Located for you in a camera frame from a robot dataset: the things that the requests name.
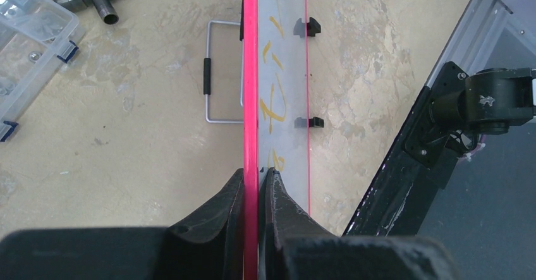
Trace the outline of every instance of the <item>clear plastic organizer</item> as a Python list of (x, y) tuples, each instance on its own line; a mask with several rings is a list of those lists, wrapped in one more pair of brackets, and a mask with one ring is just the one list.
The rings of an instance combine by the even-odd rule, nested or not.
[(78, 17), (52, 0), (0, 0), (0, 142), (84, 35)]

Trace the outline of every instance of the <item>dark gray surface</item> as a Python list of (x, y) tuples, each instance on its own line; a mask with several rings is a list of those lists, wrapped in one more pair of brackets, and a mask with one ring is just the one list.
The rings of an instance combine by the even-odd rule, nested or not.
[(418, 235), (444, 243), (463, 279), (535, 279), (536, 125), (484, 142), (458, 163)]

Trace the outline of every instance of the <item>bolt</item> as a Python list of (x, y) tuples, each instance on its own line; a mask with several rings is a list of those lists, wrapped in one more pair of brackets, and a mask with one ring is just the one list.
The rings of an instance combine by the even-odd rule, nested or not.
[(41, 58), (41, 55), (42, 54), (39, 51), (32, 51), (28, 55), (28, 59), (30, 60), (30, 62), (35, 63), (37, 62), (37, 60), (39, 60), (39, 58)]

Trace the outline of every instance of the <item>pink edge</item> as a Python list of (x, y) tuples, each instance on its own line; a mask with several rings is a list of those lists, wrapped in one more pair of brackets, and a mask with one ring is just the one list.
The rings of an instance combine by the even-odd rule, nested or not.
[(256, 280), (259, 264), (259, 0), (244, 0), (244, 279)]
[[(305, 23), (308, 20), (307, 16), (307, 0), (305, 0)], [(309, 40), (307, 37), (307, 24), (305, 24), (305, 85), (307, 88), (307, 118), (309, 119)], [(307, 212), (311, 216), (311, 143), (310, 143), (310, 128), (307, 126)]]

